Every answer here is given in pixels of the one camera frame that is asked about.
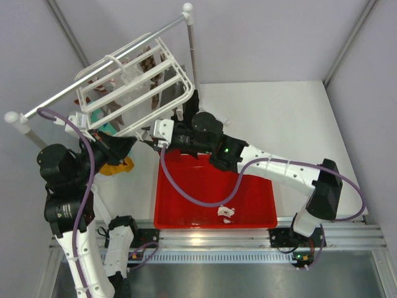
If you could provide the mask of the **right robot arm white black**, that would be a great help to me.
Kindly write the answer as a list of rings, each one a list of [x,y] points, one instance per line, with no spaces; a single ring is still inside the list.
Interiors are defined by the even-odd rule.
[[[306,245],[321,224],[336,218],[343,183],[332,160],[325,159],[320,165],[299,165],[284,160],[224,134],[223,123],[209,112],[195,114],[189,125],[171,119],[156,119],[142,129],[141,142],[159,152],[162,167],[166,165],[168,150],[180,150],[192,156],[207,153],[210,164],[216,169],[238,174],[232,193],[222,201],[209,203],[188,195],[164,168],[174,189],[193,204],[207,208],[225,205],[236,195],[243,176],[251,175],[287,185],[307,196],[308,200],[294,216],[288,232],[296,246]]]

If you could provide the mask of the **white plastic sock hanger frame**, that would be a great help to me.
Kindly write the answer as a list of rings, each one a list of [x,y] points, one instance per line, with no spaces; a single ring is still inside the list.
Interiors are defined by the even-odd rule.
[[[184,103],[195,86],[161,38],[127,53],[140,37],[80,71],[79,112],[73,116],[81,130],[133,135],[168,113],[183,118]]]

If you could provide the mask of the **white clothes peg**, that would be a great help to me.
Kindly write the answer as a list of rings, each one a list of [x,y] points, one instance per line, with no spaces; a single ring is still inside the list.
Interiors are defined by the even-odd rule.
[[[183,121],[184,120],[184,116],[183,116],[183,107],[178,107],[176,109],[176,117],[178,121]]]

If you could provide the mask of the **grey sock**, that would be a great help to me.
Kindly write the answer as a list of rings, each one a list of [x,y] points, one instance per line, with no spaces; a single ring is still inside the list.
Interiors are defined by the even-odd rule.
[[[166,83],[168,80],[173,78],[175,75],[176,75],[176,71],[174,70],[174,68],[169,68],[168,70],[166,70],[164,73],[164,83]],[[184,85],[182,83],[172,84],[170,87],[162,91],[161,99],[159,102],[160,107],[163,107],[166,104],[169,104],[171,101],[174,101],[183,93],[184,93]]]

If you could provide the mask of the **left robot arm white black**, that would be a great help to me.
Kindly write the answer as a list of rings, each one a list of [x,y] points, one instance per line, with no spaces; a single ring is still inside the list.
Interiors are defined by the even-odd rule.
[[[96,241],[92,184],[104,165],[121,165],[137,139],[98,130],[91,136],[93,140],[80,141],[80,153],[52,144],[38,154],[47,192],[44,218],[65,254],[78,297],[131,297],[128,253],[140,241],[140,231],[130,215],[111,219],[102,257]]]

